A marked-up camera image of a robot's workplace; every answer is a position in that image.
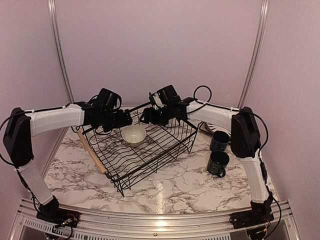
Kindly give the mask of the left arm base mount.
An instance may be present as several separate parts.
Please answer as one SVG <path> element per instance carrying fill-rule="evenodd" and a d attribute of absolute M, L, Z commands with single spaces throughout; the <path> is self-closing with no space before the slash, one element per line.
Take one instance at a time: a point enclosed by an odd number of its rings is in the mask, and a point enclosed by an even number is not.
<path fill-rule="evenodd" d="M 37 211 L 36 217 L 46 222 L 54 223 L 59 227 L 68 225 L 72 228 L 78 226 L 80 213 L 78 211 L 60 208 L 59 201 L 55 196 L 47 204 L 43 205 L 39 203 L 36 205 L 36 201 L 33 200 L 33 206 Z"/>

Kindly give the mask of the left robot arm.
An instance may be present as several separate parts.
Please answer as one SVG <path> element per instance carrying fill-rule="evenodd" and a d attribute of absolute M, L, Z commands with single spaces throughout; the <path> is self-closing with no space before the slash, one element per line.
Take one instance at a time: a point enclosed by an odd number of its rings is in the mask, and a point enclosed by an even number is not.
<path fill-rule="evenodd" d="M 5 129 L 3 145 L 9 156 L 5 163 L 14 167 L 24 187 L 38 201 L 38 212 L 58 223 L 63 211 L 35 164 L 34 139 L 70 127 L 102 128 L 107 133 L 132 122 L 129 110 L 122 109 L 120 95 L 106 88 L 89 101 L 43 109 L 16 107 L 0 125 Z"/>

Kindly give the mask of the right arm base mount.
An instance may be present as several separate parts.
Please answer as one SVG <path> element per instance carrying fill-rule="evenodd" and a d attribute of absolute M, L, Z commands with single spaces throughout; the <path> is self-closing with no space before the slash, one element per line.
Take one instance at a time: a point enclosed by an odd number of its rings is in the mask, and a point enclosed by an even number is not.
<path fill-rule="evenodd" d="M 240 229 L 269 223 L 274 219 L 270 204 L 251 202 L 251 210 L 234 212 L 229 221 L 234 229 Z"/>

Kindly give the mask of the beige ceramic bowl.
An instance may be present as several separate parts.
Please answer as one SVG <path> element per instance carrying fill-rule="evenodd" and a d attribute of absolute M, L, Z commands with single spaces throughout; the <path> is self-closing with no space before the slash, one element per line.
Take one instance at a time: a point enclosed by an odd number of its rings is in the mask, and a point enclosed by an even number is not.
<path fill-rule="evenodd" d="M 146 130 L 140 125 L 130 125 L 126 126 L 122 130 L 123 140 L 129 144 L 131 147 L 137 147 L 143 143 L 146 138 Z"/>

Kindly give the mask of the white striped round plate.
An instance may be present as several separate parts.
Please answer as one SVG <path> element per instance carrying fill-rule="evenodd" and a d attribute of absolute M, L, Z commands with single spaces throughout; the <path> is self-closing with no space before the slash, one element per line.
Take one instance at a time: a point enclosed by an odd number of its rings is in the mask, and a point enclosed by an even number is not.
<path fill-rule="evenodd" d="M 220 126 L 217 126 L 217 125 L 214 125 L 212 123 L 207 123 L 205 122 L 204 123 L 204 128 L 207 132 L 211 133 L 211 134 L 214 134 L 215 132 L 217 131 L 222 131 L 222 132 L 225 132 L 227 133 L 229 136 L 231 136 L 231 132 L 228 131 L 227 129 L 223 128 L 223 127 L 220 127 Z"/>

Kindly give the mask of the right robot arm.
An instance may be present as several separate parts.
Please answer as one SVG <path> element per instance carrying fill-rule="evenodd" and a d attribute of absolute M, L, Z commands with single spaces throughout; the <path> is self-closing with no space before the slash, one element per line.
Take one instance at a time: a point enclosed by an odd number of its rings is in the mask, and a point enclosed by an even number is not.
<path fill-rule="evenodd" d="M 258 224 L 271 210 L 273 194 L 267 186 L 268 173 L 262 159 L 258 115 L 249 107 L 233 108 L 210 104 L 195 96 L 181 99 L 172 85 L 149 94 L 149 104 L 140 122 L 166 126 L 169 120 L 196 120 L 211 123 L 231 133 L 230 149 L 240 159 L 251 191 L 251 210 L 247 219 Z"/>

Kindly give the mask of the dark green mug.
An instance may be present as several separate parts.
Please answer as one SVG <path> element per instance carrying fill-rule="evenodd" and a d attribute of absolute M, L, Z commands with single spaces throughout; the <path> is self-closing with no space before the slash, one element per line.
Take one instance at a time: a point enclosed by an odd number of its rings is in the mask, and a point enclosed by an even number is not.
<path fill-rule="evenodd" d="M 214 176 L 218 178 L 224 178 L 226 176 L 226 167 L 230 162 L 229 155 L 221 150 L 212 151 L 208 163 L 206 166 L 206 170 Z"/>

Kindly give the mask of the black wire dish rack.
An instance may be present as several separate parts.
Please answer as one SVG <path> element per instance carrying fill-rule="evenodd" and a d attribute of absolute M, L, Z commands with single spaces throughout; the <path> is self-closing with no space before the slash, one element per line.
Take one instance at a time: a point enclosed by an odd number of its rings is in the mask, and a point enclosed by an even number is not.
<path fill-rule="evenodd" d="M 198 132 L 194 123 L 183 119 L 173 118 L 166 126 L 139 122 L 145 107 L 148 107 L 147 103 L 130 110 L 133 125 L 142 126 L 146 131 L 145 140 L 139 146 L 130 146 L 123 140 L 124 128 L 107 133 L 102 127 L 78 126 L 74 129 L 82 132 L 107 170 L 103 175 L 121 194 L 180 155 L 190 153 Z"/>

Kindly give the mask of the navy blue mug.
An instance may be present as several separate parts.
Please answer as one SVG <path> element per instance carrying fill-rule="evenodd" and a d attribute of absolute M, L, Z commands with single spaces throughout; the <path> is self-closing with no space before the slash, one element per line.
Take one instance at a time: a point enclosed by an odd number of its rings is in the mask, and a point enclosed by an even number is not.
<path fill-rule="evenodd" d="M 213 133 L 209 148 L 212 152 L 225 151 L 229 142 L 229 134 L 224 131 L 218 130 Z"/>

